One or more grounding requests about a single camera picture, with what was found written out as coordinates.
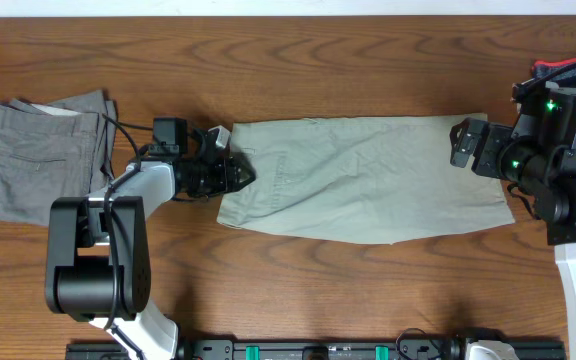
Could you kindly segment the light khaki shorts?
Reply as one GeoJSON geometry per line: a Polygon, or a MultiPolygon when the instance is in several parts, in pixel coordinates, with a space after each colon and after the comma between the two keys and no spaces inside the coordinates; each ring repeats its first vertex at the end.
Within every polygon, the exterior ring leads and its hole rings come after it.
{"type": "Polygon", "coordinates": [[[220,224],[272,235],[393,244],[513,223],[499,181],[451,165],[460,115],[306,118],[233,127],[256,178],[220,224]]]}

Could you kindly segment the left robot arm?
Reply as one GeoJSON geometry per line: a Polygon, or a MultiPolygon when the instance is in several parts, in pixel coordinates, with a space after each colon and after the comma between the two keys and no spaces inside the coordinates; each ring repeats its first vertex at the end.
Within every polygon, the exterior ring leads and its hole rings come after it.
{"type": "Polygon", "coordinates": [[[113,339],[71,344],[69,359],[193,358],[179,325],[151,297],[146,221],[169,201],[207,201],[256,179],[252,168],[231,155],[231,133],[223,126],[197,129],[180,118],[159,117],[149,130],[151,142],[132,147],[122,175],[51,206],[47,306],[113,339]]]}

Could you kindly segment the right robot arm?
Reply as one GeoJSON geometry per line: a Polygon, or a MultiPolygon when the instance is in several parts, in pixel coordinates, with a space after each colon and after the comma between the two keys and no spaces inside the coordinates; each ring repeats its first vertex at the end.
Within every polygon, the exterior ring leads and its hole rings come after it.
{"type": "Polygon", "coordinates": [[[565,296],[569,355],[576,359],[576,88],[548,82],[518,94],[512,126],[472,117],[450,131],[450,162],[506,180],[546,224],[565,296]]]}

